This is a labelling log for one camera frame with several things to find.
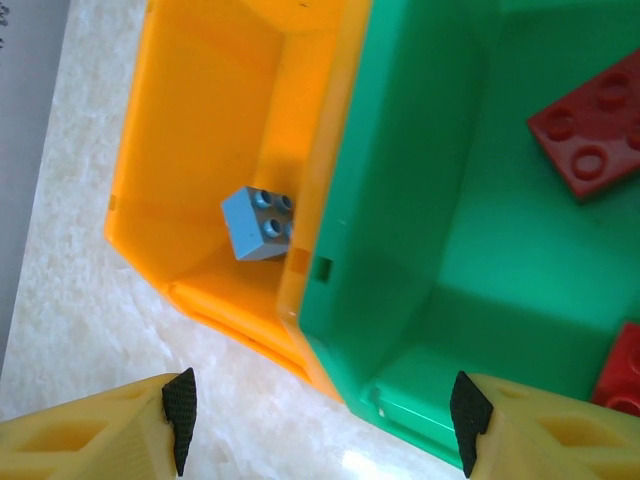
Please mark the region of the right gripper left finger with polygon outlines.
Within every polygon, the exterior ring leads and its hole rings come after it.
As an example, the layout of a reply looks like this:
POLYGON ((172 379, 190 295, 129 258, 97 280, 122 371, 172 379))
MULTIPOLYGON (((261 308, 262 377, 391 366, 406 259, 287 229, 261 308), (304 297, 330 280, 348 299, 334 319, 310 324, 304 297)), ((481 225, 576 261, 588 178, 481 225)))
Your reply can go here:
POLYGON ((1 424, 4 479, 177 479, 197 416, 193 369, 1 424))

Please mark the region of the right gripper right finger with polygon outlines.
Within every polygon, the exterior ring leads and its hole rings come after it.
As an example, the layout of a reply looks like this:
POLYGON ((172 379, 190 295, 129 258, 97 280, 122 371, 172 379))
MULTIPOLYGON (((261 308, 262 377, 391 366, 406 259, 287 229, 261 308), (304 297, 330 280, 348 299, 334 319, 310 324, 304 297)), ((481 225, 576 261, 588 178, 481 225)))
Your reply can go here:
POLYGON ((639 420, 585 401, 459 372, 450 413, 468 479, 636 479, 639 420))

